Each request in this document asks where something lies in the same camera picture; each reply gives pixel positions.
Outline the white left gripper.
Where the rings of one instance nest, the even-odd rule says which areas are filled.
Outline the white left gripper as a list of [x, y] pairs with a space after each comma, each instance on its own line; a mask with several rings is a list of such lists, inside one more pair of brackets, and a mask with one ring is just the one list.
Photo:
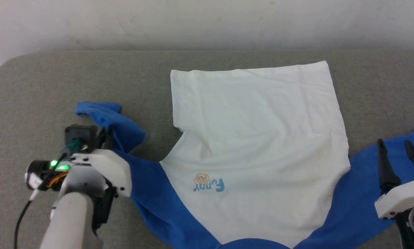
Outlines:
[[89, 154], [75, 153], [70, 158], [70, 166], [87, 166], [105, 177], [112, 186], [117, 188], [117, 194], [130, 197], [132, 179], [129, 163], [114, 151], [113, 128], [104, 130], [104, 149], [95, 149]]

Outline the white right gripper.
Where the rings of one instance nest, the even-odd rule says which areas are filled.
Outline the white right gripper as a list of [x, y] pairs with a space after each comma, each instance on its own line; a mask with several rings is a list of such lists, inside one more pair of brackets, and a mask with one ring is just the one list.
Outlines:
[[[409, 140], [404, 141], [408, 159], [414, 167], [414, 146]], [[375, 201], [379, 219], [391, 219], [396, 214], [414, 208], [414, 180], [401, 184], [388, 159], [388, 150], [382, 139], [377, 140], [378, 177], [381, 197]]]

